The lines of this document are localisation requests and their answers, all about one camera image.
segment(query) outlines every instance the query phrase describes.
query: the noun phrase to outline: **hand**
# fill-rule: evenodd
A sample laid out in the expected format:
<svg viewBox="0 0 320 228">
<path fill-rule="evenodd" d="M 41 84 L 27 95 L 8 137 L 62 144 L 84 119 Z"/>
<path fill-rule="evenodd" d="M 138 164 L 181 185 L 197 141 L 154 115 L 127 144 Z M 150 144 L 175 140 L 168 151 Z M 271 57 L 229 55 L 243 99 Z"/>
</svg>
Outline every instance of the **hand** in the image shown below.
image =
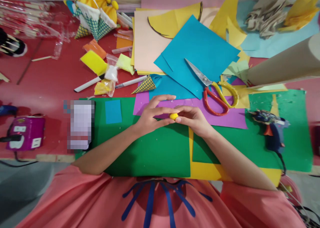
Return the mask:
<svg viewBox="0 0 320 228">
<path fill-rule="evenodd" d="M 156 129 L 175 123 L 173 119 L 167 118 L 164 120 L 157 121 L 154 116 L 162 115 L 164 113 L 172 114 L 179 113 L 180 110 L 167 108 L 167 107 L 157 107 L 160 101 L 163 100 L 173 100 L 175 95 L 157 95 L 154 96 L 149 104 L 145 107 L 140 119 L 136 124 L 133 125 L 133 130 L 138 134 L 139 137 L 144 136 L 148 133 L 155 131 Z"/>
<path fill-rule="evenodd" d="M 198 107 L 178 105 L 175 109 L 179 110 L 176 123 L 189 126 L 198 136 L 208 138 L 216 132 Z"/>
</svg>

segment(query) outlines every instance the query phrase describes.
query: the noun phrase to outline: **pink shirt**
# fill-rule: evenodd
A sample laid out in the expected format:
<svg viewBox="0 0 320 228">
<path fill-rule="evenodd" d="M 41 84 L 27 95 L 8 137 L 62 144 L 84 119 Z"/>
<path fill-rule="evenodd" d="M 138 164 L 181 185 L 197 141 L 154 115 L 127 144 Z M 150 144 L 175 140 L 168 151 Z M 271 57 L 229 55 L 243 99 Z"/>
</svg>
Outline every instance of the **pink shirt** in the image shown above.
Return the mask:
<svg viewBox="0 0 320 228">
<path fill-rule="evenodd" d="M 99 227 L 304 227 L 280 191 L 224 182 L 57 173 L 35 209 L 17 226 Z"/>
</svg>

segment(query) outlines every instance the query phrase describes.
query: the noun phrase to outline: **green craft sheet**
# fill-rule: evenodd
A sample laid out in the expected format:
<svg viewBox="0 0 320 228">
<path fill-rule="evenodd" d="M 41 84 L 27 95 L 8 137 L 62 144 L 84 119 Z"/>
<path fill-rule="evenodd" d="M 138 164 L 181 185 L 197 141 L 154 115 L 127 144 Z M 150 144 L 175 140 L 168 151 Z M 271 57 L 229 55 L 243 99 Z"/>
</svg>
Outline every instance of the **green craft sheet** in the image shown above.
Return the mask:
<svg viewBox="0 0 320 228">
<path fill-rule="evenodd" d="M 95 105 L 92 147 L 136 123 L 135 98 L 93 98 Z M 122 123 L 106 124 L 105 102 L 121 100 Z M 188 127 L 171 124 L 134 141 L 105 171 L 111 176 L 190 177 Z"/>
<path fill-rule="evenodd" d="M 282 153 L 288 170 L 310 172 L 313 162 L 313 152 L 306 115 L 305 91 L 289 89 L 284 92 L 250 94 L 251 111 L 263 109 L 270 111 L 272 95 L 276 94 L 279 114 L 290 122 L 284 129 L 285 150 Z M 262 168 L 283 169 L 276 153 L 265 147 L 263 133 L 266 126 L 253 121 L 246 111 L 247 130 L 214 126 L 222 136 L 240 150 L 257 166 Z M 193 161 L 219 164 L 216 156 L 206 143 L 194 135 Z"/>
</svg>

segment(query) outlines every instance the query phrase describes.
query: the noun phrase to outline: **scissors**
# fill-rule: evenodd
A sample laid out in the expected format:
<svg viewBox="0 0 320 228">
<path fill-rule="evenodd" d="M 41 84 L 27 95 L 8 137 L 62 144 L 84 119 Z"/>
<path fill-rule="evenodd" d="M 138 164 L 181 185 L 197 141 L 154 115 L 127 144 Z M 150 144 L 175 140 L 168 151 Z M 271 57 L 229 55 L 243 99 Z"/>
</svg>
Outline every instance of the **scissors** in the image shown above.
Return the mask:
<svg viewBox="0 0 320 228">
<path fill-rule="evenodd" d="M 189 64 L 190 68 L 193 70 L 193 72 L 198 76 L 198 78 L 202 81 L 202 83 L 206 86 L 204 88 L 203 91 L 203 97 L 204 97 L 204 104 L 207 107 L 207 109 L 209 110 L 210 113 L 212 113 L 215 116 L 224 116 L 229 112 L 229 108 L 234 108 L 238 102 L 239 102 L 239 95 L 236 91 L 236 89 L 228 84 L 228 83 L 221 83 L 221 82 L 212 82 L 210 81 L 196 66 L 194 66 L 189 60 L 187 60 L 185 58 L 186 62 Z M 211 92 L 211 90 L 209 89 L 209 86 L 212 85 L 216 91 L 218 92 L 220 98 L 218 98 L 214 93 Z M 222 94 L 222 91 L 219 88 L 219 85 L 221 85 L 222 87 L 225 87 L 226 89 L 228 89 L 232 95 L 233 95 L 233 104 L 230 105 L 226 98 L 224 97 L 224 95 Z M 209 106 L 208 103 L 208 94 L 214 99 L 216 100 L 222 107 L 223 107 L 223 113 L 217 113 L 215 111 L 213 111 L 211 109 L 211 107 Z"/>
</svg>

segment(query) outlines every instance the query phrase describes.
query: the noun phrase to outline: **red scissor handle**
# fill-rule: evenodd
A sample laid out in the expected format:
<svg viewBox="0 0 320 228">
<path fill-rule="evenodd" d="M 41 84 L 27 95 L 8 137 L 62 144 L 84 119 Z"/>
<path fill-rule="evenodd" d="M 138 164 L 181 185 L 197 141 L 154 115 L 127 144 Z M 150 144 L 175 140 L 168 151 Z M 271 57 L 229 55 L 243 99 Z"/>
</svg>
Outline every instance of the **red scissor handle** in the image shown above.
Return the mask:
<svg viewBox="0 0 320 228">
<path fill-rule="evenodd" d="M 215 100 L 217 101 L 222 107 L 223 107 L 223 113 L 217 113 L 215 111 L 213 111 L 210 106 L 209 106 L 209 103 L 208 103 L 208 93 L 209 95 Z M 209 89 L 209 87 L 206 87 L 204 89 L 204 92 L 203 92 L 203 101 L 204 101 L 204 104 L 205 106 L 207 107 L 208 111 L 210 113 L 212 113 L 213 115 L 215 116 L 224 116 L 226 115 L 228 112 L 229 112 L 229 107 L 227 106 L 227 104 L 225 102 L 223 102 L 220 98 L 218 98 L 214 93 L 212 93 Z"/>
</svg>

